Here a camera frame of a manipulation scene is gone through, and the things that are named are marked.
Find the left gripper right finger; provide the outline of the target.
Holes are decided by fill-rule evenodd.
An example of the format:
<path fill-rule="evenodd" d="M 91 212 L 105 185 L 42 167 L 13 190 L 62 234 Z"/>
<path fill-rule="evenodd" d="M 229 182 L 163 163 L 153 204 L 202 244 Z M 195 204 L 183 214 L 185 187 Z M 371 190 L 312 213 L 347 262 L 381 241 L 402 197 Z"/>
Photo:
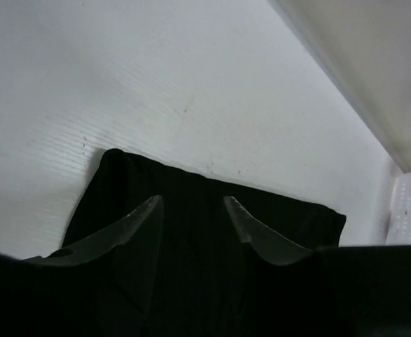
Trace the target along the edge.
<path fill-rule="evenodd" d="M 225 197 L 224 205 L 240 241 L 249 244 L 267 263 L 288 266 L 313 255 L 312 250 L 289 240 L 254 218 L 236 198 Z"/>

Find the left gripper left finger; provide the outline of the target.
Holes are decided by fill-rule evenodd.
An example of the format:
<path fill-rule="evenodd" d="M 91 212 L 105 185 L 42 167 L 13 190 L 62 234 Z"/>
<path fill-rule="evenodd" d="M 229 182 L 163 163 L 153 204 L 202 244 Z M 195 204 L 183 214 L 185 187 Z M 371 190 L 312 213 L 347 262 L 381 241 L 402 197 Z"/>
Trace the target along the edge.
<path fill-rule="evenodd" d="M 163 198 L 154 196 L 122 219 L 59 249 L 26 261 L 50 268 L 92 267 L 110 260 L 113 283 L 141 312 L 148 312 L 163 232 Z"/>

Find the black tank top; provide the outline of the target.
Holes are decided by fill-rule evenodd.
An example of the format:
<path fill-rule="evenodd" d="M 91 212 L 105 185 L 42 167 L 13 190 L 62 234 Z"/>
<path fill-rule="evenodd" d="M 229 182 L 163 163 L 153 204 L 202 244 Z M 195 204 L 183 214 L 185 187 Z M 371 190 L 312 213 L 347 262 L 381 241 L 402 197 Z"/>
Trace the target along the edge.
<path fill-rule="evenodd" d="M 224 206 L 307 248 L 336 246 L 346 218 L 320 204 L 213 180 L 119 149 L 107 150 L 64 245 L 97 232 L 148 198 L 163 198 L 157 281 L 146 336 L 343 336 L 330 281 L 315 258 L 287 267 L 247 256 Z"/>

